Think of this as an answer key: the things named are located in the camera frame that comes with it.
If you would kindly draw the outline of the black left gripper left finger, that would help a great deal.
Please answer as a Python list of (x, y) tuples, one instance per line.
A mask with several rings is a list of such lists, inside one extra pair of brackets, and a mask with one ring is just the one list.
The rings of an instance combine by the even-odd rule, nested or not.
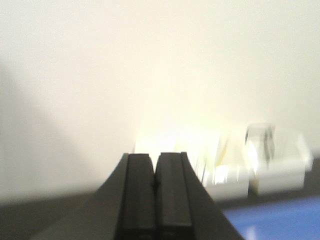
[(125, 153), (105, 183), (79, 208), (34, 240), (152, 240), (154, 169), (148, 154)]

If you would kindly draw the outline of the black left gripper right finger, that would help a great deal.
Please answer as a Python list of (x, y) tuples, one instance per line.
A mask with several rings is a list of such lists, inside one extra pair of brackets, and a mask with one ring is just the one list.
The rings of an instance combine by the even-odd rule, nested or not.
[(200, 183), (185, 152), (161, 153), (155, 180), (156, 239), (243, 239)]

